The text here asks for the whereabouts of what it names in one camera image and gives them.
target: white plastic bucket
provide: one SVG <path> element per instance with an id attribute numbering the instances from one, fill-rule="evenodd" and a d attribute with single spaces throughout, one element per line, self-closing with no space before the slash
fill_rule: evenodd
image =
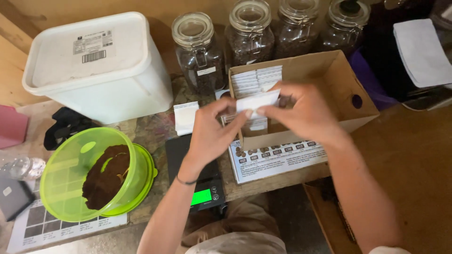
<path id="1" fill-rule="evenodd" d="M 170 77 L 138 12 L 43 31 L 32 43 L 22 85 L 102 124 L 173 103 Z"/>

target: digital scale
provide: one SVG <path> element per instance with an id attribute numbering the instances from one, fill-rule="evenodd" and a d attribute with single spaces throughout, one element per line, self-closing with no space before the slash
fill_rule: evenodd
<path id="1" fill-rule="evenodd" d="M 168 160 L 168 178 L 172 184 L 182 160 L 190 148 L 192 135 L 185 135 L 179 138 L 170 139 L 166 142 L 166 157 Z M 195 193 L 190 207 L 190 212 L 197 212 L 203 209 L 221 206 L 225 203 L 223 183 L 218 170 L 217 160 L 207 164 L 196 181 Z"/>

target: swing-top glass jar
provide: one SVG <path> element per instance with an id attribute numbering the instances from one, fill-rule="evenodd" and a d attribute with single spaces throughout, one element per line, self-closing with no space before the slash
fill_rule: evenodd
<path id="1" fill-rule="evenodd" d="M 213 24 L 202 12 L 179 16 L 172 25 L 176 55 L 190 90 L 211 95 L 224 88 L 224 55 L 215 39 Z"/>
<path id="2" fill-rule="evenodd" d="M 225 29 L 226 52 L 232 66 L 269 61 L 274 36 L 270 6 L 263 0 L 240 0 L 229 14 Z"/>
<path id="3" fill-rule="evenodd" d="M 326 27 L 314 45 L 315 52 L 342 50 L 349 56 L 367 24 L 370 5 L 357 0 L 334 0 L 326 15 Z"/>
<path id="4" fill-rule="evenodd" d="M 315 40 L 311 26 L 318 12 L 319 0 L 279 1 L 279 21 L 272 24 L 275 36 L 273 59 L 309 53 Z"/>

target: bracelet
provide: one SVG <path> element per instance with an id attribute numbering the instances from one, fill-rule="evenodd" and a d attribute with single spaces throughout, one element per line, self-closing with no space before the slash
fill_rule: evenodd
<path id="1" fill-rule="evenodd" d="M 184 182 L 184 181 L 182 181 L 181 179 L 179 179 L 179 174 L 176 175 L 176 179 L 177 179 L 181 184 L 184 184 L 184 185 L 193 185 L 193 184 L 195 184 L 195 183 L 198 181 L 198 179 L 196 179 L 196 180 L 194 180 L 194 181 L 192 181 L 192 182 Z"/>

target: pink object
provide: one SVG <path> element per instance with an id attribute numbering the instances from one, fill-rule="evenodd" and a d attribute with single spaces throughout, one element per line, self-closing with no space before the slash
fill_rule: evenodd
<path id="1" fill-rule="evenodd" d="M 0 149 L 22 144 L 27 133 L 28 117 L 13 107 L 0 105 Z"/>

